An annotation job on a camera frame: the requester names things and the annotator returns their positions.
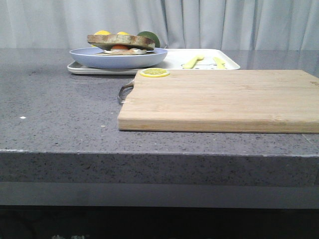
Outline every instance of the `metal handle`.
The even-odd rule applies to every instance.
[[[128,82],[126,85],[123,85],[118,93],[118,102],[120,105],[122,105],[125,101],[125,98],[123,97],[123,91],[125,89],[128,89],[128,88],[133,88],[134,87],[134,79],[131,80],[130,82]]]

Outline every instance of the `lemon slice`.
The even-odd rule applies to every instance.
[[[95,32],[94,35],[110,35],[111,33],[109,31],[101,30],[98,32]]]
[[[128,34],[127,32],[124,32],[124,31],[119,31],[117,34],[118,34],[118,35],[130,35],[130,34]]]
[[[169,71],[163,68],[146,68],[140,74],[145,77],[163,77],[168,76]]]

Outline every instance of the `wooden cutting board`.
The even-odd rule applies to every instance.
[[[134,79],[121,130],[319,133],[319,79],[301,70],[170,70]]]

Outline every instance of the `granite countertop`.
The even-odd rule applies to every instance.
[[[319,51],[223,51],[241,69],[302,69]],[[119,131],[133,75],[74,75],[67,49],[0,49],[0,181],[319,185],[319,134]]]

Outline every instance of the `curtain fold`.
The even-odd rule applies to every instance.
[[[1,48],[81,48],[99,30],[162,47],[319,50],[319,0],[0,0]]]

